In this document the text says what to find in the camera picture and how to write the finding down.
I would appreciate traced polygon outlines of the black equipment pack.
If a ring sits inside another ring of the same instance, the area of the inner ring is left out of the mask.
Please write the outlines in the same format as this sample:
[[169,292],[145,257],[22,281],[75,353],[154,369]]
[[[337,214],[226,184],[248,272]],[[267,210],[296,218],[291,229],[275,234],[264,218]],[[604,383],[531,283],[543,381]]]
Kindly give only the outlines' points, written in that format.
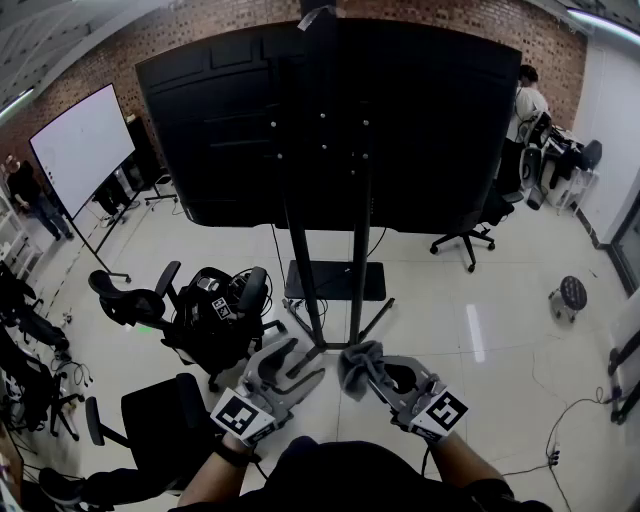
[[201,269],[178,295],[175,325],[181,334],[176,349],[202,367],[233,366],[250,349],[259,351],[269,281],[262,267],[233,276],[213,267]]

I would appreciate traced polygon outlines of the person's right forearm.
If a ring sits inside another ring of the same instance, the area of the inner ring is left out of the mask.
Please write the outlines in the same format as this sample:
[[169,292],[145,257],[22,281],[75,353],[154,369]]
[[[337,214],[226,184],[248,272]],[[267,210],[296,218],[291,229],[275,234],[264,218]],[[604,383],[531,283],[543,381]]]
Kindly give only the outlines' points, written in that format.
[[478,481],[504,480],[456,432],[429,447],[440,477],[447,484],[464,488]]

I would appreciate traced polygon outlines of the person's left leg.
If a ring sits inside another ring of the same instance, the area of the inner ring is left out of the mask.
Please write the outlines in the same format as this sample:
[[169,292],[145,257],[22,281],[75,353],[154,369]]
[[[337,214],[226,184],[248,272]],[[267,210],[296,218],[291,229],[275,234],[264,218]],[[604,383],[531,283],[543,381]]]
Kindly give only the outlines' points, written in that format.
[[85,503],[110,508],[155,498],[171,489],[176,479],[124,468],[94,473],[88,478],[67,478],[52,468],[43,468],[38,482],[44,494],[58,505]]

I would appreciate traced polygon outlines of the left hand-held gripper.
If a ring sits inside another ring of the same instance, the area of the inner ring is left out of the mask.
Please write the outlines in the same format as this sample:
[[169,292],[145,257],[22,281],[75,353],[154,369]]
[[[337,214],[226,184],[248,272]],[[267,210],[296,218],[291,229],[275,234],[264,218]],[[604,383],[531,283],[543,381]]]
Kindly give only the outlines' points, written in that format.
[[217,426],[252,447],[293,417],[292,407],[302,402],[325,375],[325,369],[320,368],[289,388],[278,387],[278,372],[297,344],[297,338],[281,339],[249,359],[240,384],[227,388],[211,413]]

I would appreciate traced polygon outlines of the grey cloth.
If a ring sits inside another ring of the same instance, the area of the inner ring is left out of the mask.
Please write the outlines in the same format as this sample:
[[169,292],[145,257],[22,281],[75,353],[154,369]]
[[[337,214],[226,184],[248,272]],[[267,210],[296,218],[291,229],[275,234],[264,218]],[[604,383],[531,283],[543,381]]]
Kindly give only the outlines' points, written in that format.
[[383,345],[374,340],[344,349],[337,363],[342,391],[352,400],[360,401],[367,392],[370,380],[374,384],[390,384],[383,357]]

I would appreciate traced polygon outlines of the black cabinet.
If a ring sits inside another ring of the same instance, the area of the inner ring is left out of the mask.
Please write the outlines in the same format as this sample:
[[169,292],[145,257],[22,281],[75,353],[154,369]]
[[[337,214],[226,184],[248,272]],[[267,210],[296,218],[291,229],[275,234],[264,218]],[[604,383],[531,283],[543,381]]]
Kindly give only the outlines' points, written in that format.
[[140,117],[126,122],[128,133],[134,144],[133,153],[124,161],[124,175],[134,192],[148,190],[160,177],[160,164]]

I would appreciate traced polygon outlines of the person's black shirt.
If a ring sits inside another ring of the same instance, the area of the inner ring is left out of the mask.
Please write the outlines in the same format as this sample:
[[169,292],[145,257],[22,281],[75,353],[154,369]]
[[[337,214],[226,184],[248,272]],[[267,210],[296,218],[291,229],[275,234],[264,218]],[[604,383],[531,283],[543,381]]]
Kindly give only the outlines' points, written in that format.
[[505,481],[458,488],[428,479],[394,452],[365,441],[294,439],[264,485],[226,503],[169,512],[553,512],[519,501]]

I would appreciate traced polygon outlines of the black TV stand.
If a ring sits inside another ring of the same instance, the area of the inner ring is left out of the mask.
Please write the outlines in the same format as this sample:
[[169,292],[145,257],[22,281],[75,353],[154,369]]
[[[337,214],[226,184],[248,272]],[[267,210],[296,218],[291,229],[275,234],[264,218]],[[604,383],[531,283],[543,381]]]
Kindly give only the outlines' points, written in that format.
[[[277,60],[275,100],[268,108],[284,223],[294,251],[284,306],[312,342],[289,378],[320,354],[365,340],[373,328],[360,325],[365,301],[383,301],[384,311],[393,304],[382,265],[368,261],[373,114],[370,103],[348,89],[353,23],[343,17],[338,0],[300,4],[293,53]],[[309,230],[352,232],[350,260],[313,260]]]

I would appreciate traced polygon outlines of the grey office chair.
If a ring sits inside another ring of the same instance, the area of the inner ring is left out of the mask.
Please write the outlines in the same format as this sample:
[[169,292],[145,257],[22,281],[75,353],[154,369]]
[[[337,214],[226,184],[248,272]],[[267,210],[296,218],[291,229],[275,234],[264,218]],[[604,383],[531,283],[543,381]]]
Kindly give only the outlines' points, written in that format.
[[520,159],[520,181],[526,204],[532,210],[539,210],[544,195],[540,188],[540,180],[542,176],[542,149],[529,145],[521,152]]

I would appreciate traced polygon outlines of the whiteboard on rolling stand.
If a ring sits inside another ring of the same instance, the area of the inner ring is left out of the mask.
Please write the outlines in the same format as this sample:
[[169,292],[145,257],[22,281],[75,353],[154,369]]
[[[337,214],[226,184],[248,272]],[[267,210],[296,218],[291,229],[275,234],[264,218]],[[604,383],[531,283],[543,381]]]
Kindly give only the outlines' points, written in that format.
[[65,110],[29,144],[70,222],[134,152],[111,84]]

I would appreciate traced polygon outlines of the black office chair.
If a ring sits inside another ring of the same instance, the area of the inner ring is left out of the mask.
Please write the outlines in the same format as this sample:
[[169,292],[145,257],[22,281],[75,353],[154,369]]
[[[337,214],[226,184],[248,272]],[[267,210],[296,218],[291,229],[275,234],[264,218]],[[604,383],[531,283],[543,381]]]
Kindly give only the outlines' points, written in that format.
[[483,226],[481,231],[477,231],[475,228],[466,230],[459,234],[447,234],[443,237],[435,240],[430,246],[430,253],[436,255],[439,251],[439,247],[451,240],[461,239],[466,248],[467,254],[470,258],[470,264],[467,267],[469,273],[473,273],[476,268],[476,257],[471,243],[471,239],[477,239],[487,243],[487,250],[494,251],[496,248],[495,240],[488,235],[490,229],[485,227],[485,224],[489,224],[492,227],[497,227],[504,219],[515,211],[514,204],[517,202],[507,201],[502,195],[500,195],[494,187],[489,190],[488,196],[484,203],[482,213],[480,214],[477,224]]
[[25,281],[17,278],[9,267],[0,261],[0,321],[7,327],[17,327],[24,334],[51,347],[54,351],[69,349],[64,332],[54,326],[34,309],[39,302],[35,291]]
[[221,438],[190,373],[124,395],[123,435],[101,421],[96,398],[88,397],[84,404],[93,443],[103,446],[110,440],[129,449],[141,476],[175,495],[186,488]]
[[[160,276],[156,287],[150,289],[134,289],[119,290],[111,281],[108,273],[97,270],[90,274],[88,282],[91,289],[99,296],[99,302],[106,315],[120,325],[135,326],[141,324],[146,327],[157,329],[163,333],[161,343],[176,352],[185,365],[195,364],[203,369],[209,375],[208,386],[212,393],[219,390],[216,383],[218,375],[228,369],[233,368],[243,359],[236,362],[233,366],[221,367],[219,365],[206,365],[204,367],[191,360],[188,355],[176,349],[176,343],[179,341],[181,329],[175,325],[176,311],[179,307],[178,295],[180,290],[173,286],[174,278],[180,270],[181,263],[178,261],[170,262],[162,275]],[[269,302],[263,310],[263,315],[272,305],[271,292],[272,283],[269,281]],[[285,325],[279,320],[271,322],[262,322],[265,331],[275,328],[280,333],[287,331]]]
[[24,425],[29,431],[38,430],[49,420],[49,432],[53,437],[59,435],[56,424],[60,422],[74,441],[80,439],[67,421],[64,410],[74,401],[84,402],[85,397],[79,393],[64,396],[62,381],[67,374],[53,374],[38,358],[23,351],[3,327],[0,327],[0,369],[13,377],[23,391]]

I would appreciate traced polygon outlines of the ceiling light strip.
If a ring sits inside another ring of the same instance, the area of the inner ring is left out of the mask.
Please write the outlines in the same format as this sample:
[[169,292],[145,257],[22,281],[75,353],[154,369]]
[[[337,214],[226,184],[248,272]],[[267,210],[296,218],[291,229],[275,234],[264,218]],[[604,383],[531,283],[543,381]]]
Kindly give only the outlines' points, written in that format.
[[5,123],[8,119],[10,119],[20,108],[23,107],[25,102],[30,98],[33,94],[35,88],[31,87],[27,90],[21,92],[18,96],[16,96],[11,102],[9,102],[5,107],[0,110],[0,125]]
[[640,37],[640,28],[632,28],[629,23],[614,21],[607,16],[595,14],[589,10],[568,7],[567,12],[574,19],[609,31],[625,31]]

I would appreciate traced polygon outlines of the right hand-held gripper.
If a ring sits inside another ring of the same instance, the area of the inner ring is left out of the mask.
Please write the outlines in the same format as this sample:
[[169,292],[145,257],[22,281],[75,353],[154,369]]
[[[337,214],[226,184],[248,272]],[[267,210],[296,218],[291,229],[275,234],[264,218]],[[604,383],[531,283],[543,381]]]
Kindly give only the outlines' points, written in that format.
[[391,423],[428,444],[446,439],[469,408],[440,377],[416,358],[384,356],[384,370],[391,383],[368,378],[376,396],[394,411]]

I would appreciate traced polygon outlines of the round black stool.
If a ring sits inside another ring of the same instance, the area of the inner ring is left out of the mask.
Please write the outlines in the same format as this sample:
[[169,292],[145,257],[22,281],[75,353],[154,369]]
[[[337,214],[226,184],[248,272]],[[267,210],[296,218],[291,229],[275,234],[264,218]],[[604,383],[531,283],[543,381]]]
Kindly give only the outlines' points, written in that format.
[[586,288],[577,277],[566,276],[549,294],[548,300],[557,319],[566,316],[570,323],[574,323],[576,315],[586,307],[588,297]]

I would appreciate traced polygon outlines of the black wristband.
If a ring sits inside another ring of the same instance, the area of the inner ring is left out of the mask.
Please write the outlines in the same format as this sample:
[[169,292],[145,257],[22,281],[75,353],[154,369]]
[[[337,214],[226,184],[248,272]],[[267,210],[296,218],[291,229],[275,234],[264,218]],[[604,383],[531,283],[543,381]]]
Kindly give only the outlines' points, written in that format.
[[254,451],[239,453],[226,446],[222,440],[217,443],[215,453],[237,468],[246,468],[249,464],[259,464],[261,461],[261,457]]

